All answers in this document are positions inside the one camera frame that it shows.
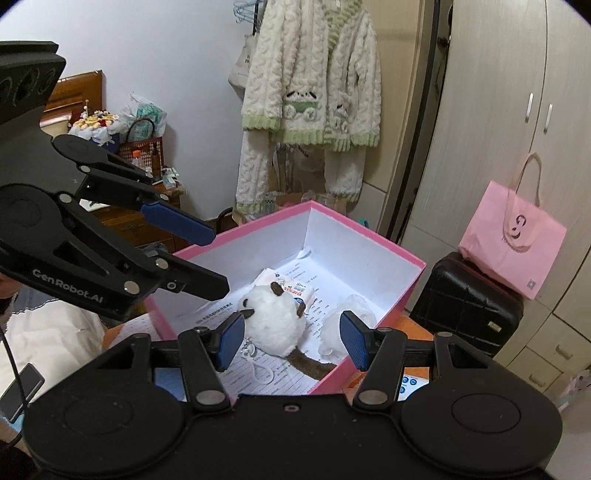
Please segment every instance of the white wall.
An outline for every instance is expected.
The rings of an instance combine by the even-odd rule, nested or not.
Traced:
[[[0,40],[51,40],[65,76],[105,75],[117,112],[133,91],[168,112],[165,160],[187,187],[183,209],[210,219],[233,205],[241,102],[227,78],[251,25],[232,0],[21,0]]]

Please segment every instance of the bottle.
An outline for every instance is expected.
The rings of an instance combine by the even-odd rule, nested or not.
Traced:
[[[131,159],[131,164],[134,167],[141,168],[142,152],[140,152],[139,150],[133,150],[133,152],[131,153],[131,156],[133,157]]]

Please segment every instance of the tote bag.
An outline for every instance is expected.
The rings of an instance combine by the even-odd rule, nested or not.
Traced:
[[[532,160],[540,168],[533,204],[517,195]],[[527,154],[519,167],[509,188],[489,183],[458,249],[490,278],[533,299],[558,255],[566,228],[541,208],[538,154]]]

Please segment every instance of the orange table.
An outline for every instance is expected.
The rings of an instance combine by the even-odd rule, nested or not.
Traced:
[[[402,330],[412,340],[433,340],[431,333],[406,316],[400,316],[393,327]],[[426,367],[405,368],[404,373],[415,377],[429,378],[429,369]],[[355,373],[347,382],[347,386],[343,388],[343,392],[350,402],[353,401],[353,397],[364,377],[365,373]]]

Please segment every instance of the cardboard box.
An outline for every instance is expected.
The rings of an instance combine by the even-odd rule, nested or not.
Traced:
[[[366,298],[381,320],[394,322],[410,296],[425,263],[398,245],[315,202],[286,208],[254,222],[220,234],[207,247],[193,245],[180,252],[181,258],[227,276],[230,293],[225,299],[208,302],[188,294],[158,290],[147,301],[152,322],[164,339],[198,325],[216,327],[251,288],[264,268],[289,274],[316,288],[317,300],[307,314],[307,327],[300,349],[321,359],[322,319],[338,302],[356,293]],[[236,356],[230,369],[220,377],[235,397],[239,393],[328,394],[340,392],[355,372],[346,358],[322,381],[296,371],[280,358],[262,353],[257,360],[272,368],[275,381],[258,385],[251,367]]]

